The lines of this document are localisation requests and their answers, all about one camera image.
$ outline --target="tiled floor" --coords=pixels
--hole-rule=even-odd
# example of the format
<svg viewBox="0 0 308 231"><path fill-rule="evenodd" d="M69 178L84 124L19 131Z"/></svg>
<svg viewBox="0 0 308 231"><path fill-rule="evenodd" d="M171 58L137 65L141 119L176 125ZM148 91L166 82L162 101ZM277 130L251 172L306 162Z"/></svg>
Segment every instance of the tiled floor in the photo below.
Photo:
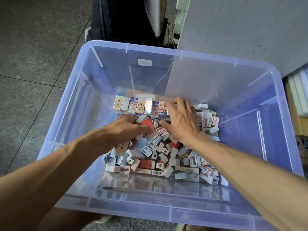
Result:
<svg viewBox="0 0 308 231"><path fill-rule="evenodd" d="M176 0L168 0L169 19ZM0 1L0 176L35 161L84 43L92 0ZM113 217L83 230L175 230Z"/></svg>

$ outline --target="forearm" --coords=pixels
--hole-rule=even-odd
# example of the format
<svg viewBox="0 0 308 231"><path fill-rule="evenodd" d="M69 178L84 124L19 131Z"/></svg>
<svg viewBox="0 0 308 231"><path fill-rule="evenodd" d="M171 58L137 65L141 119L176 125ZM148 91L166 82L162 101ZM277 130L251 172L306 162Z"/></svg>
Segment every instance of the forearm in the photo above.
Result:
<svg viewBox="0 0 308 231"><path fill-rule="evenodd" d="M104 149L109 150L101 143L101 152L94 152L88 142L87 136L74 140L0 178L0 229L35 226Z"/></svg>
<svg viewBox="0 0 308 231"><path fill-rule="evenodd" d="M308 185L267 161L197 135L194 150L208 160L260 214L280 230L304 230Z"/></svg>

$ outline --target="transparent blue plastic bin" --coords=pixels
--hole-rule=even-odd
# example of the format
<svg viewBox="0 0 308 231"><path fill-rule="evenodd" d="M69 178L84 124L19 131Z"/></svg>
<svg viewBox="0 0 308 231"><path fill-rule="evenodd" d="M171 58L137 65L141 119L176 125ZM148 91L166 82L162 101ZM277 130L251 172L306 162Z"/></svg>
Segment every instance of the transparent blue plastic bin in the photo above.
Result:
<svg viewBox="0 0 308 231"><path fill-rule="evenodd" d="M141 60L146 66L139 65L138 59L152 64ZM222 143L303 175L281 77L272 65L105 41L81 48L38 159L114 121L115 96L128 90L207 103L220 118ZM141 139L138 147L145 144ZM101 180L103 173L99 158L57 206L227 229L276 230L232 186L220 185L221 178L211 186L136 173L125 178L105 172Z"/></svg>

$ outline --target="black bag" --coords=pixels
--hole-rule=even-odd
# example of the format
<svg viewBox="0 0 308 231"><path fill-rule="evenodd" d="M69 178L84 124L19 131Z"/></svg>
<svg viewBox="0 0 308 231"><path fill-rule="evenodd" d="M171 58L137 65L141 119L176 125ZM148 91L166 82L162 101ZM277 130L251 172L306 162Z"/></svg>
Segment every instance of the black bag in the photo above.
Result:
<svg viewBox="0 0 308 231"><path fill-rule="evenodd" d="M162 46L146 14L144 0L93 0L90 40Z"/></svg>

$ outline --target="hand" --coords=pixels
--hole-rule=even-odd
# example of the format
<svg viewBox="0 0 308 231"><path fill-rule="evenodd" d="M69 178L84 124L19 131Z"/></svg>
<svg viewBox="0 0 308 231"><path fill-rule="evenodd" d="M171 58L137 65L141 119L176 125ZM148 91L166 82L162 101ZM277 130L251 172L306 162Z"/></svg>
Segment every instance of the hand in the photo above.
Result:
<svg viewBox="0 0 308 231"><path fill-rule="evenodd" d="M123 115L103 128L92 131L81 137L87 145L99 155L107 153L116 145L133 141L140 134L152 134L154 130L146 125L135 124L138 117Z"/></svg>
<svg viewBox="0 0 308 231"><path fill-rule="evenodd" d="M159 123L176 140L189 148L193 148L191 140L200 134L195 108L190 106L189 100L184 100L182 97L175 98L174 102L166 102L165 107L169 110L171 124L166 121Z"/></svg>

